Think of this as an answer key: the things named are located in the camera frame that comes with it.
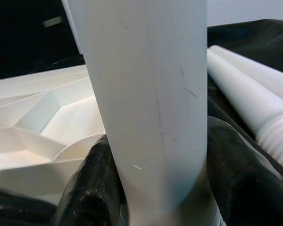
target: white plastic tube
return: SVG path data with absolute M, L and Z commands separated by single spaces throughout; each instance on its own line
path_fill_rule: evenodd
M 283 72 L 220 46 L 209 49 L 283 99 Z
M 68 3 L 130 225 L 174 225 L 206 156 L 206 1 Z
M 208 73 L 258 143 L 283 165 L 283 100 L 210 49 Z

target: white plastic tray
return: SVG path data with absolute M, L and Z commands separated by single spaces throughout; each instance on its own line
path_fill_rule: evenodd
M 0 188 L 57 204 L 104 133 L 84 65 L 0 80 Z

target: white pvc pipe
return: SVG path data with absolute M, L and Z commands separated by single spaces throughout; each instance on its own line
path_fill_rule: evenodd
M 262 145 L 283 165 L 283 99 L 208 49 L 208 73 Z
M 68 3 L 130 225 L 172 225 L 206 156 L 206 1 Z
M 220 46 L 209 49 L 283 99 L 283 72 Z

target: white wall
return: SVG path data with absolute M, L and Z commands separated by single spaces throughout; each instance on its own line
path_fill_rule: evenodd
M 283 20 L 283 0 L 207 0 L 208 26 L 260 19 Z

